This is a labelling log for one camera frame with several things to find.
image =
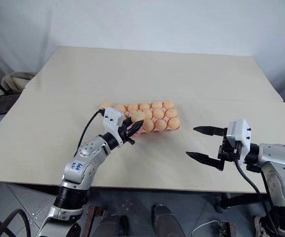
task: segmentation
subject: white cable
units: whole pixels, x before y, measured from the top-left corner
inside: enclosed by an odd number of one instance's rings
[[[191,233],[191,236],[193,237],[193,232],[194,232],[195,230],[198,230],[200,227],[202,227],[202,226],[204,226],[204,225],[208,225],[208,224],[213,223],[213,222],[218,222],[218,224],[219,224],[220,227],[221,227],[221,224],[219,223],[219,221],[217,221],[217,220],[209,221],[209,222],[207,222],[207,223],[201,224],[201,225],[198,226],[196,229],[193,229],[193,230],[192,230],[192,233]]]

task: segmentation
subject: white wall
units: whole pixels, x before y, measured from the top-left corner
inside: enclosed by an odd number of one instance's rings
[[[0,0],[3,70],[58,45],[254,55],[285,99],[285,0]]]

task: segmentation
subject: white tabletop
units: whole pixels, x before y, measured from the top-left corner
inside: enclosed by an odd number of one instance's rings
[[[232,163],[223,172],[186,151],[216,158],[221,137],[193,127],[245,118],[253,143],[285,144],[285,104],[251,57],[61,47],[0,123],[0,181],[60,184],[88,119],[104,101],[171,99],[178,131],[136,136],[114,149],[93,186],[251,192]],[[102,134],[102,118],[84,140]],[[265,191],[259,174],[246,172]]]

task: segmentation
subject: robotic arm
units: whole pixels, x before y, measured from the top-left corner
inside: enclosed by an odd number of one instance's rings
[[[247,170],[262,174],[276,216],[278,234],[285,237],[285,145],[250,143],[251,128],[245,119],[229,123],[228,128],[200,126],[194,130],[222,136],[223,141],[219,147],[219,160],[201,153],[186,152],[191,158],[221,171],[225,161],[233,161],[236,165],[245,163]]]
[[[136,122],[129,129],[131,119],[124,120],[124,114],[113,109],[100,110],[104,116],[105,134],[83,143],[64,169],[61,188],[54,204],[45,218],[39,237],[80,236],[81,228],[76,223],[83,213],[87,202],[87,191],[93,181],[98,167],[116,147],[121,147],[142,126],[143,121]]]

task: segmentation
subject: ping pong ball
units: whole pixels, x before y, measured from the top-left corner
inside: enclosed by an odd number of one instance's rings
[[[156,121],[156,127],[158,130],[163,131],[166,129],[167,125],[163,119],[159,119]]]
[[[172,128],[173,130],[178,129],[178,127],[180,126],[180,119],[178,117],[175,118],[171,118],[167,125]]]
[[[109,101],[106,101],[104,102],[103,104],[101,104],[101,108],[108,108],[108,107],[111,107],[112,106],[112,103],[109,102]]]
[[[131,103],[128,105],[128,112],[137,111],[138,110],[138,104],[137,103]]]
[[[161,109],[162,108],[162,102],[154,102],[154,103],[152,103],[152,108],[153,109]]]
[[[124,105],[118,104],[114,107],[114,109],[122,112],[123,114],[126,113],[126,107]]]
[[[176,109],[169,109],[166,111],[165,116],[167,116],[168,118],[174,118],[177,116],[177,110]]]
[[[172,101],[165,101],[164,103],[163,103],[163,107],[164,108],[166,108],[166,109],[172,109],[173,107],[174,107],[174,104],[173,104],[173,102]]]
[[[152,112],[151,110],[144,110],[143,111],[144,119],[152,119]]]
[[[141,121],[144,119],[144,113],[142,111],[133,111],[131,112],[131,121],[133,123]]]
[[[150,109],[150,105],[148,103],[141,103],[139,109],[144,111]]]
[[[155,117],[156,119],[163,119],[164,112],[161,109],[154,109],[153,110],[153,117]]]
[[[147,132],[152,132],[154,129],[154,123],[150,119],[143,121],[142,128]]]

